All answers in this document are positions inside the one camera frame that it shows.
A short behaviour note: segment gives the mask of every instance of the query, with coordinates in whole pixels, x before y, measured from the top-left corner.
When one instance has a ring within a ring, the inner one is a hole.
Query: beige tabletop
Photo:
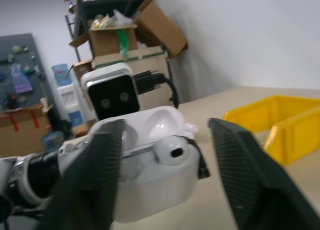
[[[228,200],[220,180],[209,118],[221,118],[224,112],[271,95],[320,98],[320,90],[235,87],[196,101],[181,104],[185,121],[199,127],[195,140],[199,145],[211,177],[199,180],[194,194],[184,203],[137,222],[115,223],[115,230],[236,230]],[[320,150],[286,167],[305,197],[320,212]]]

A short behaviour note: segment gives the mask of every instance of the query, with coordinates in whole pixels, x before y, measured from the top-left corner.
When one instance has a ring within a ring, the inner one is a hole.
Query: pegboard
[[[13,63],[18,63],[22,65],[22,68],[25,66],[30,66],[30,68],[33,69],[35,66],[35,61],[31,58],[33,53],[39,70],[43,72],[44,68],[31,33],[0,36],[0,46],[0,60],[6,59],[8,55],[14,56],[13,62],[0,63],[0,74],[4,75],[4,79],[0,80],[0,112],[2,112],[7,110],[4,104],[7,93],[16,94],[14,85],[12,83],[10,66]],[[14,46],[19,46],[20,48],[22,48],[22,46],[27,46],[28,51],[24,52],[23,50],[21,50],[20,53],[14,53]],[[31,81],[33,90],[22,94],[16,94],[17,106],[19,108],[23,108],[39,104],[40,99],[43,97],[47,97],[49,102],[55,105],[54,98],[52,96],[47,79],[40,79],[34,72],[28,73],[27,76]]]

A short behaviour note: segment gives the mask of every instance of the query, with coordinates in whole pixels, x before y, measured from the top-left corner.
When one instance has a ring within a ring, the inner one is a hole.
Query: white wall
[[[189,41],[175,66],[185,101],[234,85],[320,89],[320,0],[155,1]]]
[[[63,118],[67,116],[56,93],[57,84],[51,67],[64,63],[71,67],[78,62],[74,49],[68,46],[71,41],[65,22],[68,7],[68,3],[63,0],[0,0],[0,36],[32,33],[53,97]],[[90,59],[89,47],[83,46],[80,55],[82,60]],[[93,118],[85,104],[82,109],[86,119]]]

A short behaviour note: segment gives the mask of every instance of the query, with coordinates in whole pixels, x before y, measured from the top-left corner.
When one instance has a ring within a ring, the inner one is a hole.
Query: yellow plastic bin
[[[270,96],[228,111],[223,119],[252,133],[270,130],[263,148],[283,166],[320,147],[320,99]]]

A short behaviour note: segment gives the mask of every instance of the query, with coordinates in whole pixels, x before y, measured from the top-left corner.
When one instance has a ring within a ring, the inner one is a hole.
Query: white earbud
[[[159,164],[180,165],[188,158],[188,142],[180,136],[167,136],[153,145],[153,152]]]

